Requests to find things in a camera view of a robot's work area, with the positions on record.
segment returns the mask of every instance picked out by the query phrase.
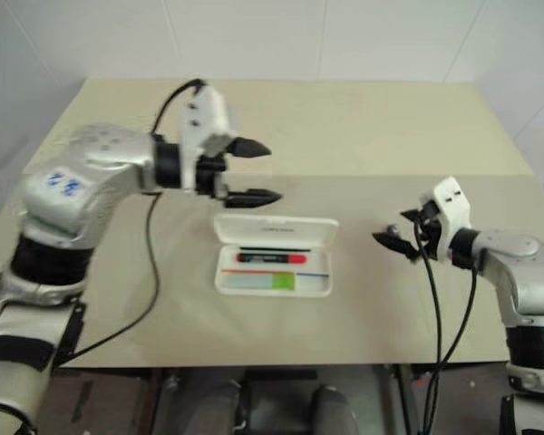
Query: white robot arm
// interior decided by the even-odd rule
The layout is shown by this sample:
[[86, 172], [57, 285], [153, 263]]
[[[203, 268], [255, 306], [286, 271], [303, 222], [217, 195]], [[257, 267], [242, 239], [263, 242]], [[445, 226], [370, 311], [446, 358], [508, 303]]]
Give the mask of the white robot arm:
[[[532, 236], [471, 229], [470, 203], [455, 178], [442, 181], [421, 202], [421, 209], [402, 215], [417, 221], [428, 257], [475, 268], [495, 286], [510, 349], [506, 366], [510, 385], [525, 394], [516, 402], [526, 408], [532, 403], [534, 415], [537, 408], [544, 412], [544, 405], [537, 406], [526, 397], [544, 397], [544, 243]], [[375, 233], [374, 237], [412, 261], [420, 257], [411, 243], [396, 234]], [[517, 431], [522, 425], [519, 422]], [[544, 430], [544, 426], [528, 429]]]
[[225, 153], [249, 158], [270, 151], [240, 138], [222, 95], [194, 83], [179, 145], [154, 133], [89, 125], [25, 180], [21, 236], [0, 280], [0, 435], [32, 433], [61, 341], [73, 348], [78, 340], [87, 268], [123, 198], [160, 188], [210, 195], [228, 208], [281, 198], [265, 189], [228, 191]]

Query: beige table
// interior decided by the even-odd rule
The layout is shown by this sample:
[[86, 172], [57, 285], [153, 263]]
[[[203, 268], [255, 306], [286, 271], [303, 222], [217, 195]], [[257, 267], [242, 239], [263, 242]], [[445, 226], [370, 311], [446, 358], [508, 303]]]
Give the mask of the beige table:
[[[87, 80], [31, 162], [94, 121], [145, 131], [178, 80]], [[186, 366], [300, 363], [423, 363], [434, 356], [431, 295], [422, 265], [385, 251], [371, 233], [442, 177], [458, 177], [476, 227], [544, 239], [544, 190], [472, 85], [360, 82], [213, 81], [238, 129], [274, 152], [235, 159], [232, 187], [284, 193], [262, 214], [336, 218], [335, 288], [325, 299], [222, 296], [213, 286], [219, 205], [170, 192], [153, 234], [163, 290], [136, 329], [73, 366]], [[177, 111], [163, 130], [174, 138]], [[92, 261], [79, 348], [134, 318], [151, 296], [143, 220], [149, 198], [117, 208]], [[0, 215], [0, 267], [17, 236], [16, 199]], [[411, 226], [402, 224], [409, 237]], [[469, 274], [435, 265], [447, 346], [461, 320]], [[480, 284], [467, 333], [453, 361], [507, 358], [495, 294]]]

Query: green label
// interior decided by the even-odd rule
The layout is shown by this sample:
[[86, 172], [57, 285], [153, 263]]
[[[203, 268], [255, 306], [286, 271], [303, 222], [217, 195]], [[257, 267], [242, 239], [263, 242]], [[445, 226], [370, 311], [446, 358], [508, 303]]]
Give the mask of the green label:
[[272, 288], [275, 290], [294, 290], [294, 274], [292, 272], [276, 273], [272, 280]]

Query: blue line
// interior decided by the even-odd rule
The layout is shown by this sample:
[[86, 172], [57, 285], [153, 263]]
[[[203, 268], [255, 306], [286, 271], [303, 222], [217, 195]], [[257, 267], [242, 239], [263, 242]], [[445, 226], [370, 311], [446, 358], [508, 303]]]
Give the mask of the blue line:
[[297, 276], [320, 276], [320, 277], [323, 277], [323, 278], [328, 278], [330, 275], [329, 274], [296, 274]]

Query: black band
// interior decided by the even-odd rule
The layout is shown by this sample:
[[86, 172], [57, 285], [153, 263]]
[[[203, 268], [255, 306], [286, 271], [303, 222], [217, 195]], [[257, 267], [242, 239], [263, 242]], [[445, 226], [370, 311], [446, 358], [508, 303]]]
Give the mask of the black band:
[[544, 327], [506, 328], [506, 335], [512, 364], [544, 369]]
[[42, 372], [53, 358], [54, 346], [37, 338], [0, 335], [0, 361], [28, 365]]
[[450, 249], [454, 254], [458, 253], [460, 256], [471, 258], [473, 241], [478, 234], [480, 234], [480, 231], [476, 231], [475, 229], [460, 229], [455, 233], [455, 236], [453, 236], [452, 242], [450, 243]]
[[181, 187], [180, 148], [166, 143], [160, 135], [155, 139], [155, 181], [163, 188], [179, 189]]
[[87, 274], [93, 249], [62, 249], [20, 236], [10, 267], [12, 272], [33, 283], [70, 285]]

